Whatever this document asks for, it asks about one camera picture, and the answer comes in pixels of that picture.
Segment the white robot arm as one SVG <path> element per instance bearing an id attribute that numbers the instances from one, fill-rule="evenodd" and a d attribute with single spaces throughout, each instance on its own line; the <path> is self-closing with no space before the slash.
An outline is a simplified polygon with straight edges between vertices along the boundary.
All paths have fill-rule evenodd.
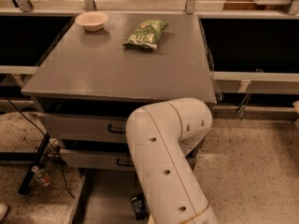
<path id="1" fill-rule="evenodd" d="M 145 105 L 126 122 L 126 139 L 150 210 L 150 224 L 219 224 L 186 156 L 212 116 L 194 98 Z"/>

